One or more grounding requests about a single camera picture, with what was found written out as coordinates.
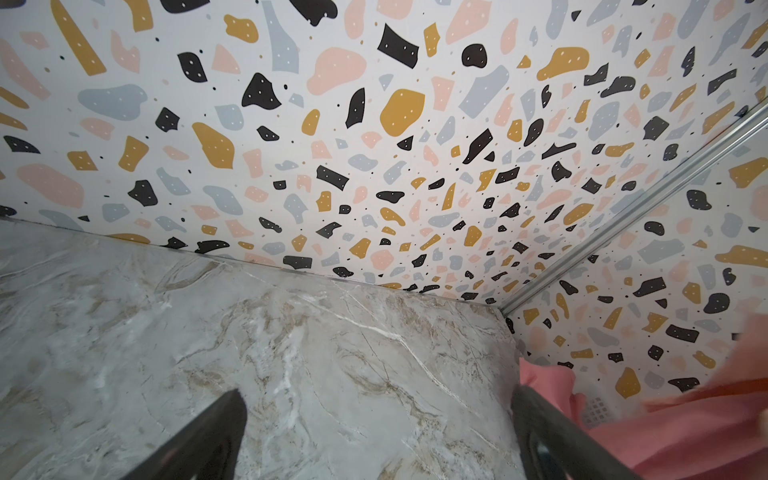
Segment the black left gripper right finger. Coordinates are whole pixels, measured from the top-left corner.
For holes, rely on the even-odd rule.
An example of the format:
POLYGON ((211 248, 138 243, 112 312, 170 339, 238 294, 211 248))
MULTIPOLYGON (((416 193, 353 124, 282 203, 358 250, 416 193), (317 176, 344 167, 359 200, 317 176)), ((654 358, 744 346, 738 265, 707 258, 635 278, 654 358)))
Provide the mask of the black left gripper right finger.
POLYGON ((514 388, 511 413, 528 479, 639 477, 534 389, 514 388))

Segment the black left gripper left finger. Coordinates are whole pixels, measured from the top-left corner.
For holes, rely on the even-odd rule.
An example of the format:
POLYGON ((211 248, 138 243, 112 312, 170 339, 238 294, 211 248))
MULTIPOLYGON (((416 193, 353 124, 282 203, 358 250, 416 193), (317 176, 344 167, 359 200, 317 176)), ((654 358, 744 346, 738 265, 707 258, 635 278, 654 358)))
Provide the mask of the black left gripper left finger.
POLYGON ((232 480, 246 424, 245 401, 230 390, 125 477, 232 480))

